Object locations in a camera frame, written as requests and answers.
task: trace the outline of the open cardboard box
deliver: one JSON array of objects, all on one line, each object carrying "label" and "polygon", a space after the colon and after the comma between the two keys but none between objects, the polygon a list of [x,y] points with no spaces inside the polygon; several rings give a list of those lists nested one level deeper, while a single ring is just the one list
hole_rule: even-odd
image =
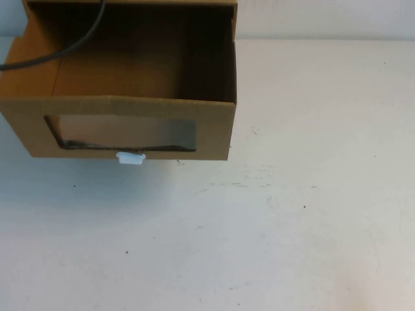
[{"label": "open cardboard box", "polygon": [[[59,51],[98,0],[27,0],[6,62]],[[5,71],[0,110],[34,157],[228,158],[235,116],[236,0],[108,0],[92,39],[49,63]]]}]

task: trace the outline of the black cable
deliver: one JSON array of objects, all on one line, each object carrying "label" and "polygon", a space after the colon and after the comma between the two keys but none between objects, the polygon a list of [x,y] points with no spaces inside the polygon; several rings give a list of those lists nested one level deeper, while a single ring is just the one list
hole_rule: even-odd
[{"label": "black cable", "polygon": [[35,65],[40,65],[41,63],[50,62],[51,60],[55,60],[57,58],[64,57],[75,50],[79,49],[85,42],[87,42],[93,35],[93,33],[98,28],[99,23],[101,22],[102,15],[104,15],[105,11],[105,5],[106,0],[101,0],[101,7],[99,9],[98,17],[96,18],[94,24],[92,27],[88,30],[88,32],[80,38],[77,42],[72,44],[70,47],[67,47],[66,49],[63,49],[60,52],[52,53],[50,55],[41,56],[39,58],[34,58],[32,60],[25,60],[23,62],[18,63],[5,63],[3,65],[0,65],[0,71],[6,71],[6,70],[14,70],[14,69],[22,69],[26,67],[31,67]]}]

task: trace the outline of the white table surface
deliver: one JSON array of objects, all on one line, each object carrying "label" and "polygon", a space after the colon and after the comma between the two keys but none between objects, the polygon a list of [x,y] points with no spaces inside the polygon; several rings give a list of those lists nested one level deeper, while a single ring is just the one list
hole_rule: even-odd
[{"label": "white table surface", "polygon": [[228,162],[33,159],[0,117],[1,310],[415,310],[415,42],[237,63]]}]

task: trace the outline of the white wall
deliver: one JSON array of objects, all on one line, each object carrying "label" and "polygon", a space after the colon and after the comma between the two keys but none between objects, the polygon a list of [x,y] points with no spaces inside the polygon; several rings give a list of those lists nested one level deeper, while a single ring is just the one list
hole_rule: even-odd
[{"label": "white wall", "polygon": [[[239,0],[240,38],[415,39],[415,0]],[[20,34],[20,0],[0,0],[0,36]]]}]

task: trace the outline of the white plastic clip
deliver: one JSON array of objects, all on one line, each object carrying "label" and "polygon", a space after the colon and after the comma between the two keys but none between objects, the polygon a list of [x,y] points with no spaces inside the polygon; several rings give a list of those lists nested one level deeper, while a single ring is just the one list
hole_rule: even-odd
[{"label": "white plastic clip", "polygon": [[145,159],[145,154],[129,154],[128,152],[118,152],[117,157],[120,164],[141,165]]}]

